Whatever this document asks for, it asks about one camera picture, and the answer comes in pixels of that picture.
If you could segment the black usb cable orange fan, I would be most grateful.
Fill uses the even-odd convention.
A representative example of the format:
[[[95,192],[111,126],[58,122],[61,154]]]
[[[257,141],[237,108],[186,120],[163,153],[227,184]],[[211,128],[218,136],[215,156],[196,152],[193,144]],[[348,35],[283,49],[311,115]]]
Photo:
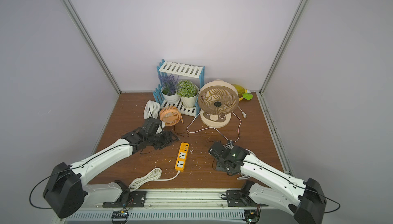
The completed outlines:
[[[173,126],[173,129],[174,129],[174,134],[175,135],[183,137],[183,138],[188,138],[189,137],[189,133],[188,132],[181,132],[181,133],[177,132],[175,125]]]

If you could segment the small orange desk fan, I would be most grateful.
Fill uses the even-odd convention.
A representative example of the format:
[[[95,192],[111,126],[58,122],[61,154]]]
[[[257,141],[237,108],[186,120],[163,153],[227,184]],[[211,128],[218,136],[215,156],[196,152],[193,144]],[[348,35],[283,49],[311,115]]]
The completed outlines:
[[[159,117],[166,126],[174,126],[179,122],[184,124],[182,114],[173,105],[162,108],[159,112]]]

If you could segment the orange power strip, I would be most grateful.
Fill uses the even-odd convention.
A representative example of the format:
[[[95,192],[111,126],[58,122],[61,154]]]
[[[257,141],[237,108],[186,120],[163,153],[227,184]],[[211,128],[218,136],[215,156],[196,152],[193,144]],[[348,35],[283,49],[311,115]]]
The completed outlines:
[[[175,170],[179,172],[183,172],[185,168],[185,162],[187,159],[189,144],[188,143],[181,143],[179,153],[177,156]]]

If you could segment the large beige desk fan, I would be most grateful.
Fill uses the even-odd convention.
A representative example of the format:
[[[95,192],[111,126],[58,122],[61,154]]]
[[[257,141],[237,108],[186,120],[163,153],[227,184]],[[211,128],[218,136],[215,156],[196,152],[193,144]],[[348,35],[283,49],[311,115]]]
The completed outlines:
[[[208,127],[222,128],[230,122],[238,103],[238,92],[233,85],[220,79],[209,82],[202,86],[198,96],[201,120]]]

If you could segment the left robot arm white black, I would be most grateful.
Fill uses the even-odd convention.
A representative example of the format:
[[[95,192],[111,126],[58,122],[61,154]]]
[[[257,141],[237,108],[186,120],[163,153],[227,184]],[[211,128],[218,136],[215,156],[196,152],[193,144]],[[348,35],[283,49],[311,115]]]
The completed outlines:
[[[70,165],[64,162],[56,165],[44,179],[47,184],[43,198],[58,218],[67,218],[88,199],[87,185],[101,172],[147,146],[161,150],[176,141],[179,141],[179,137],[164,130],[161,120],[148,118],[142,126],[94,155]]]

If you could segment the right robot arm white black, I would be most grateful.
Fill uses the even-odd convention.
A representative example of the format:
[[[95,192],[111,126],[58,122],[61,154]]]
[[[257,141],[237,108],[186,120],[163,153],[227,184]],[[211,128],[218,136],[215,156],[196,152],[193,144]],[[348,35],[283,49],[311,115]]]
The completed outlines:
[[[214,142],[208,153],[228,176],[240,174],[249,178],[236,194],[221,196],[229,205],[273,207],[291,215],[299,224],[321,224],[329,213],[326,206],[331,199],[315,179],[305,181],[283,173],[231,142]]]

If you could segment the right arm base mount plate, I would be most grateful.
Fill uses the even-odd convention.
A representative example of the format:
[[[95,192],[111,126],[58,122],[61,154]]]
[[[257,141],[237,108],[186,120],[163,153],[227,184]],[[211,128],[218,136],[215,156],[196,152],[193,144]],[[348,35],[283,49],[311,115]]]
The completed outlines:
[[[265,204],[257,204],[250,197],[246,196],[240,190],[227,190],[220,196],[227,202],[228,207],[267,207]]]

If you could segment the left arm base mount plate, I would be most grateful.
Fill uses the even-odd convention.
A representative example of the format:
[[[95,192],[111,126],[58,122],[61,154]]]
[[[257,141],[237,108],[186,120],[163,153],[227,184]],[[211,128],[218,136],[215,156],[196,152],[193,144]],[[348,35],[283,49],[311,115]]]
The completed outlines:
[[[116,201],[104,202],[103,208],[143,208],[147,191],[123,191]]]

